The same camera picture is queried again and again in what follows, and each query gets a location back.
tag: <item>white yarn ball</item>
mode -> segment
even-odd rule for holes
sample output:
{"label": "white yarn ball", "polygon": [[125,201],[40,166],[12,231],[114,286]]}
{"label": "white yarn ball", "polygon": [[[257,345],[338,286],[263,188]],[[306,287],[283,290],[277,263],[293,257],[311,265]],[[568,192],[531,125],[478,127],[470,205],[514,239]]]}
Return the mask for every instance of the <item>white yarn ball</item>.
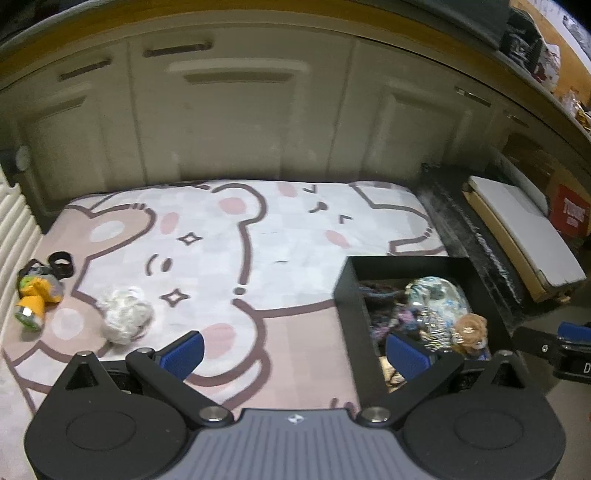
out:
{"label": "white yarn ball", "polygon": [[119,345],[128,345],[145,335],[154,317],[154,308],[145,301],[139,287],[118,288],[105,293],[96,302],[104,314],[103,334]]}

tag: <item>gray gripper base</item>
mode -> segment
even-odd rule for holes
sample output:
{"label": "gray gripper base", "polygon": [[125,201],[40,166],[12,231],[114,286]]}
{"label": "gray gripper base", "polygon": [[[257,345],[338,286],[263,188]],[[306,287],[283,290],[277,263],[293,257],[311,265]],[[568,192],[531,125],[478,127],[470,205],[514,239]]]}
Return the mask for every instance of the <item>gray gripper base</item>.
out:
{"label": "gray gripper base", "polygon": [[204,430],[161,480],[433,480],[387,430],[346,410],[247,409],[234,425]]}

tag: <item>blue gripper pad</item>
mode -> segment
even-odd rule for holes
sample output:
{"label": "blue gripper pad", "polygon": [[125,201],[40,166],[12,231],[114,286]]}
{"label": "blue gripper pad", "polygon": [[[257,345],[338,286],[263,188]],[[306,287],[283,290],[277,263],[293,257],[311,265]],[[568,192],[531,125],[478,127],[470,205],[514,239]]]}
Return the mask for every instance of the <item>blue gripper pad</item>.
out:
{"label": "blue gripper pad", "polygon": [[415,342],[390,334],[386,339],[386,358],[406,381],[431,367],[429,355],[415,347]]}
{"label": "blue gripper pad", "polygon": [[160,366],[184,380],[203,361],[205,342],[199,332],[191,332],[163,349]]}
{"label": "blue gripper pad", "polygon": [[562,322],[558,327],[558,336],[576,342],[591,342],[591,328]]}

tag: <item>white cabinet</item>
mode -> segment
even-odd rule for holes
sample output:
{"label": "white cabinet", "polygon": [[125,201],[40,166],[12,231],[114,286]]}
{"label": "white cabinet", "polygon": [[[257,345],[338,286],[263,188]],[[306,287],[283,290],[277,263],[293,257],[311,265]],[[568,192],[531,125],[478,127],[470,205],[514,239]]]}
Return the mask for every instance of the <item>white cabinet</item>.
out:
{"label": "white cabinet", "polygon": [[17,180],[41,215],[83,194],[144,183],[126,43],[33,73],[1,93],[0,115],[12,147],[31,148],[32,166]]}
{"label": "white cabinet", "polygon": [[148,182],[323,179],[352,43],[290,27],[132,38]]}
{"label": "white cabinet", "polygon": [[358,40],[330,179],[412,181],[422,163],[471,163],[496,108],[490,94],[431,60]]}

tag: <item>cartoon bear face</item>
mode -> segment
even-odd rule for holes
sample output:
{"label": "cartoon bear face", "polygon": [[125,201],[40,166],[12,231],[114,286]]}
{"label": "cartoon bear face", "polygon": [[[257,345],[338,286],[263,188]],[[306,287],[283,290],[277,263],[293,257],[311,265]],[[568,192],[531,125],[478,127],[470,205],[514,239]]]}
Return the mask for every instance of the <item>cartoon bear face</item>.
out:
{"label": "cartoon bear face", "polygon": [[[72,253],[77,273],[66,281],[70,295],[48,314],[41,343],[17,335],[7,344],[13,361],[22,362],[17,371],[34,370],[24,368],[22,359],[35,345],[60,362],[82,349],[119,359],[140,346],[158,349],[199,330],[205,358],[187,382],[228,408],[326,408],[333,397],[354,400],[331,300],[346,257],[445,254],[430,219],[406,189],[257,181],[77,200],[37,256],[43,260],[55,250]],[[105,345],[95,299],[107,288],[127,286],[143,289],[155,319],[132,345]],[[330,348],[293,342],[309,325],[325,332]],[[47,372],[37,383],[51,385],[59,374]],[[327,387],[308,396],[297,393],[311,385]]]}

